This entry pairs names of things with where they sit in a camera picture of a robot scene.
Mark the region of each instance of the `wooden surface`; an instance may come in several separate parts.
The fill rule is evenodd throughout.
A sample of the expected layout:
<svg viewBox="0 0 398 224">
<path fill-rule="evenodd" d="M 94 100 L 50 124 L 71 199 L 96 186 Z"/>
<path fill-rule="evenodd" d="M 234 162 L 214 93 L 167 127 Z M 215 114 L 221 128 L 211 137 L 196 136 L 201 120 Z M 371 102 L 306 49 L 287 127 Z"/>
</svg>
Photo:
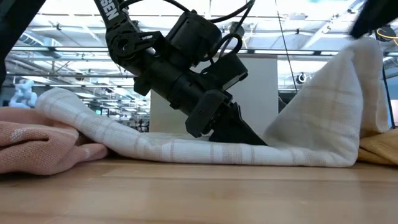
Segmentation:
<svg viewBox="0 0 398 224">
<path fill-rule="evenodd" d="M 398 170 L 98 161 L 0 175 L 0 223 L 397 223 Z"/>
</svg>

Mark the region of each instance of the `white figure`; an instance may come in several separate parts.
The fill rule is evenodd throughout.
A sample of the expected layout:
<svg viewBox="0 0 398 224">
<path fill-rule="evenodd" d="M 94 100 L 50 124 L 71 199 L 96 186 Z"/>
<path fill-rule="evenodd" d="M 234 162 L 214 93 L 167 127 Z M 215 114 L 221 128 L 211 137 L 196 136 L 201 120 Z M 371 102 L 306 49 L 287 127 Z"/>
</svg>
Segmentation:
<svg viewBox="0 0 398 224">
<path fill-rule="evenodd" d="M 32 92 L 33 80 L 20 80 L 15 85 L 15 94 L 9 106 L 18 108 L 33 108 L 36 104 L 37 94 Z"/>
</svg>

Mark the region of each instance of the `pink cloth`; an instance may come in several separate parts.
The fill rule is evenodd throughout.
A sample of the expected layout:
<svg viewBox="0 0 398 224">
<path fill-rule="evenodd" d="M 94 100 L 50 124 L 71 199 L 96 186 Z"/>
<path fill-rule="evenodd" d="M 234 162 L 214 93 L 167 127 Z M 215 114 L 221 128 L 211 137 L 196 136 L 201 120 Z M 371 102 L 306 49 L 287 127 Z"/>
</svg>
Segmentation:
<svg viewBox="0 0 398 224">
<path fill-rule="evenodd" d="M 90 142 L 75 128 L 36 110 L 0 108 L 0 174 L 56 174 L 107 155 L 104 145 Z"/>
</svg>

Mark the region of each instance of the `yellow towel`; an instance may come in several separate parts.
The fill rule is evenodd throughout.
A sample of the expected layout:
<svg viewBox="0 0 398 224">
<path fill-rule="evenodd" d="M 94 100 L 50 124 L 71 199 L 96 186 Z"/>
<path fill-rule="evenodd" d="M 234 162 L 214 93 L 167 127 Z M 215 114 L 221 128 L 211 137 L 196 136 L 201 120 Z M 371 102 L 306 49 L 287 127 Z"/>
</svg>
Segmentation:
<svg viewBox="0 0 398 224">
<path fill-rule="evenodd" d="M 382 165 L 398 165 L 398 129 L 362 138 L 358 161 Z"/>
</svg>

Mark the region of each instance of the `white towel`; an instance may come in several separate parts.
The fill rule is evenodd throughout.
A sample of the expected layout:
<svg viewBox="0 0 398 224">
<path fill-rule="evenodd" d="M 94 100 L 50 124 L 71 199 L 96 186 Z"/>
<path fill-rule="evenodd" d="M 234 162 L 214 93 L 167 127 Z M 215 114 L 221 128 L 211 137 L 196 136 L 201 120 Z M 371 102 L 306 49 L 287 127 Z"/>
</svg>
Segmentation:
<svg viewBox="0 0 398 224">
<path fill-rule="evenodd" d="M 60 88 L 43 93 L 36 109 L 135 159 L 348 167 L 358 157 L 361 137 L 388 129 L 381 68 L 382 52 L 375 40 L 353 42 L 318 71 L 270 125 L 263 136 L 270 147 L 208 142 L 181 134 L 141 134 L 95 114 L 75 94 Z"/>
</svg>

